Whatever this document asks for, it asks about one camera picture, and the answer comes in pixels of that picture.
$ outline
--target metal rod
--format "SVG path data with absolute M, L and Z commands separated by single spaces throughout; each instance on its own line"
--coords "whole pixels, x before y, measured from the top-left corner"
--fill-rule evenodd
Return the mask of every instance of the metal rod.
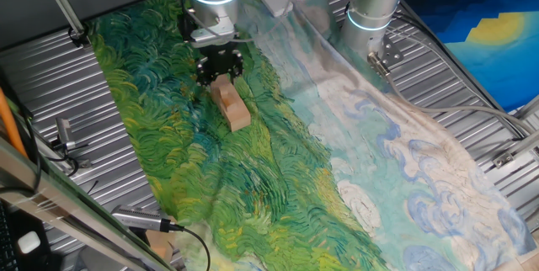
M 6 178 L 10 185 L 14 180 L 28 188 L 33 185 L 35 165 L 2 138 L 0 161 L 0 185 L 5 185 Z M 39 193 L 32 198 L 17 193 L 0 197 L 128 268 L 144 271 L 142 262 L 154 270 L 174 270 L 69 178 L 52 166 L 50 169 L 41 174 Z
M 77 15 L 75 14 L 75 11 L 73 11 L 73 8 L 71 7 L 71 4 L 67 0 L 56 0 L 56 3 L 58 4 L 58 7 L 60 7 L 60 10 L 64 13 L 64 16 L 67 19 L 67 22 L 71 25 L 77 36 L 81 36 L 84 34 L 84 27 L 81 21 L 78 19 Z

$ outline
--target blue painted cloth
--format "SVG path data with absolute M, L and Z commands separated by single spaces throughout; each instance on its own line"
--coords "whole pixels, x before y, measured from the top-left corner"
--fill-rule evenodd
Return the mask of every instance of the blue painted cloth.
M 539 49 L 539 0 L 406 0 L 414 11 L 487 89 L 510 111 L 539 95 L 536 51 Z M 468 35 L 482 19 L 500 13 L 526 17 L 511 42 L 477 42 Z

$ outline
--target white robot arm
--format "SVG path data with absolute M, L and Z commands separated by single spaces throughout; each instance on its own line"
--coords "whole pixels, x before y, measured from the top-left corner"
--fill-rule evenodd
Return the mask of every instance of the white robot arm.
M 350 0 L 342 29 L 344 42 L 364 59 L 370 52 L 383 52 L 383 37 L 398 1 Z M 195 19 L 199 28 L 191 30 L 185 37 L 190 37 L 194 48 L 201 48 L 206 56 L 198 64 L 200 71 L 206 74 L 201 78 L 202 84 L 208 84 L 224 72 L 218 70 L 219 64 L 232 66 L 241 62 L 239 51 L 234 50 L 234 43 L 241 41 L 235 39 L 237 3 L 238 0 L 191 0 L 193 9 L 189 16 Z

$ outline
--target painted fabric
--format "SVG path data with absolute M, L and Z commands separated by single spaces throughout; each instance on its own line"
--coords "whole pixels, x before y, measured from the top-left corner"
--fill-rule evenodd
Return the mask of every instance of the painted fabric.
M 331 24 L 323 7 L 304 10 Z M 90 36 L 159 204 L 204 238 L 212 270 L 490 270 L 535 247 L 447 131 L 298 13 L 238 47 L 252 124 L 231 133 L 196 85 L 180 14 L 178 0 L 146 0 Z M 276 22 L 259 0 L 240 17 L 252 36 Z M 180 233 L 178 246 L 188 270 L 205 269 L 197 240 Z

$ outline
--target metal grating floor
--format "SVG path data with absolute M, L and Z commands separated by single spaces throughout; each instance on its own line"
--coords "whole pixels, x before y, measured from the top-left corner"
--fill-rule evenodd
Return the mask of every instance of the metal grating floor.
M 338 21 L 344 19 L 347 2 L 329 0 Z M 391 26 L 396 32 L 413 34 L 429 43 L 412 26 L 399 21 L 393 21 Z M 474 83 L 446 57 L 450 66 L 412 40 L 392 34 L 390 37 L 404 55 L 403 62 L 390 70 L 404 96 L 413 103 L 425 107 L 485 104 L 476 94 L 481 92 Z M 97 182 L 90 195 L 107 210 L 119 204 L 158 209 L 91 49 L 75 47 L 67 32 L 62 31 L 1 52 L 0 66 L 35 114 L 35 128 L 43 137 L 49 141 L 56 138 L 55 117 L 62 117 L 71 121 L 76 139 L 89 144 L 73 156 L 89 159 L 92 168 L 79 170 L 74 182 L 83 190 L 90 190 Z M 520 114 L 539 128 L 539 111 L 522 109 Z M 479 112 L 432 115 L 467 148 L 478 166 L 526 218 L 528 226 L 537 227 L 539 163 L 525 152 L 500 169 L 493 164 L 501 152 L 517 145 L 505 123 Z M 67 255 L 65 270 L 70 269 L 83 244 L 50 227 L 47 236 L 54 251 Z
M 88 143 L 70 155 L 92 164 L 72 177 L 77 185 L 88 191 L 95 184 L 90 195 L 106 210 L 120 204 L 159 209 L 91 48 L 77 48 L 64 30 L 1 52 L 0 67 L 41 136 L 56 139 L 55 118 L 62 117 L 70 120 L 77 143 Z M 45 229 L 52 251 L 66 254 L 70 269 L 84 245 Z
M 390 67 L 390 71 L 398 89 L 408 100 L 431 108 L 487 105 L 488 99 L 481 96 L 480 89 L 441 51 L 438 52 L 450 66 L 416 41 L 395 34 L 414 35 L 415 39 L 434 48 L 426 35 L 398 20 L 392 21 L 390 26 L 394 28 L 393 33 L 387 34 L 404 55 L 403 62 Z M 533 215 L 539 206 L 539 162 L 530 151 L 522 152 L 501 168 L 496 168 L 493 162 L 520 142 L 510 127 L 496 116 L 483 112 L 458 111 L 431 116 L 453 133 L 533 230 L 539 222 L 539 215 Z M 528 122 L 537 129 L 539 121 L 532 123 L 533 116 L 539 120 L 537 114 L 530 114 Z

